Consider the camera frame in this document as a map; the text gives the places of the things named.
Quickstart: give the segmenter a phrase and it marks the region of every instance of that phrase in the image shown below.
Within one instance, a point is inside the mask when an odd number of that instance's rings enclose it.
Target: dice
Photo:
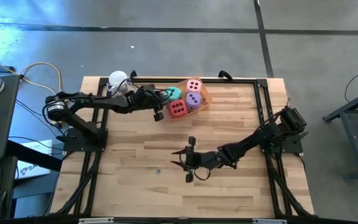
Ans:
[[[180,91],[180,89],[177,88],[177,87],[170,86],[170,87],[168,88],[168,90],[162,91],[162,92],[161,92],[161,95],[162,95],[163,97],[167,97],[167,96],[171,95],[171,96],[168,98],[167,101],[168,101],[168,102],[173,102],[173,101],[179,100],[179,99],[181,98],[181,91]]]
[[[201,82],[198,80],[188,80],[186,84],[186,92],[201,93]]]
[[[169,103],[168,112],[171,118],[180,118],[188,113],[186,104],[183,100],[175,100]]]
[[[186,94],[186,106],[189,111],[197,110],[201,106],[201,95],[194,92]]]

